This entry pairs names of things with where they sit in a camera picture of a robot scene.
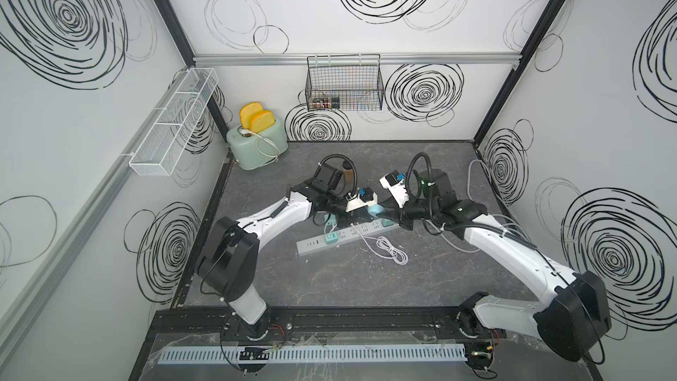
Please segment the teal charger with black cable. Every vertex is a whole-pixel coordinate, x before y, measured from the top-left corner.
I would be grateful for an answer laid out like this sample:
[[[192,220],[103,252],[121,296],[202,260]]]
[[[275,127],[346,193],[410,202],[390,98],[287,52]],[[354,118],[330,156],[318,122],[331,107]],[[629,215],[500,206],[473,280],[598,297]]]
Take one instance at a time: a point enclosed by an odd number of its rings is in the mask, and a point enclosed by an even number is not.
[[[381,219],[381,224],[382,224],[382,227],[385,228],[385,229],[398,226],[397,222],[394,222],[393,220],[388,220],[388,219],[385,219],[385,218]]]

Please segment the white power strip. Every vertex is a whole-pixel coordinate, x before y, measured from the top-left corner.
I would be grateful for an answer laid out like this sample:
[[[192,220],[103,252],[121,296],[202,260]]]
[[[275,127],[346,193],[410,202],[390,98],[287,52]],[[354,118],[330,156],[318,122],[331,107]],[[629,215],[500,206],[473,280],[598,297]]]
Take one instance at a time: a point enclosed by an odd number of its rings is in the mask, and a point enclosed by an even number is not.
[[[384,233],[398,229],[397,227],[390,227],[385,229],[382,227],[381,219],[373,222],[366,222],[355,227],[348,227],[345,229],[338,229],[331,233],[314,236],[296,243],[297,255],[299,257],[306,257],[317,252],[337,248],[344,244],[349,244],[354,241],[361,241],[361,238],[378,237]]]

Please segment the teal charger with white cable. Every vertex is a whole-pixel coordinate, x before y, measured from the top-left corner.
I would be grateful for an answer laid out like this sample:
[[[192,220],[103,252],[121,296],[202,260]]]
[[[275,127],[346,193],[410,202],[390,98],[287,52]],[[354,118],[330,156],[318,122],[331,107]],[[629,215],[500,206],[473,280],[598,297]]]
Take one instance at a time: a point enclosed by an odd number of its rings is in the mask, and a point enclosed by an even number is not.
[[[334,214],[328,214],[327,218],[325,219],[324,225],[328,227],[335,227],[338,225],[338,218]]]

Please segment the light blue earbud case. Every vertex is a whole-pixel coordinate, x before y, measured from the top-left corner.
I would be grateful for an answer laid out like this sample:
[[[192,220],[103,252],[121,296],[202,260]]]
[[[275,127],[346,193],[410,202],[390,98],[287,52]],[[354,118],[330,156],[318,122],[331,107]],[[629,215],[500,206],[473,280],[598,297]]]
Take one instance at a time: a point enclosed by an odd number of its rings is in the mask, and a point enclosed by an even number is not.
[[[369,206],[367,211],[368,211],[368,214],[371,215],[375,219],[381,218],[384,214],[387,213],[387,210],[380,205]]]

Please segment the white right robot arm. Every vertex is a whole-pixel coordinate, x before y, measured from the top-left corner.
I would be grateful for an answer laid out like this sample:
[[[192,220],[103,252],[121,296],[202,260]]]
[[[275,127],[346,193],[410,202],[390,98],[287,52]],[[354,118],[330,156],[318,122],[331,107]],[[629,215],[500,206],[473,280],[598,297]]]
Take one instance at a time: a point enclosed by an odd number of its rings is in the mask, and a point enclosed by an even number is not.
[[[543,341],[561,358],[575,362],[599,344],[611,328],[604,282],[592,272],[577,273],[550,259],[506,228],[486,206],[460,199],[446,174],[415,176],[419,193],[407,190],[407,176],[392,172],[380,183],[398,204],[398,221],[412,229],[416,220],[449,231],[518,278],[534,294],[520,301],[479,292],[458,308],[458,327],[468,338],[505,330]]]

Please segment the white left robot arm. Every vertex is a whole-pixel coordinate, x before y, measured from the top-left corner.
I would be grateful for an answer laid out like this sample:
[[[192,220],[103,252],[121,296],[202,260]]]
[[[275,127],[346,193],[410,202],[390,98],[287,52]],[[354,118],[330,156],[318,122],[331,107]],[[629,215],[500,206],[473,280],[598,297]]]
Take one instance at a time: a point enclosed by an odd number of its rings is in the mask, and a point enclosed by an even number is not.
[[[334,153],[317,164],[313,176],[294,187],[271,206],[239,220],[223,217],[215,222],[197,258],[194,273],[248,326],[257,326],[266,317],[268,305],[253,285],[259,252],[294,225],[319,212],[333,214],[337,222],[351,222],[348,202],[358,197],[355,177],[347,195],[335,189],[342,170],[330,164],[339,159],[354,168],[345,155]]]

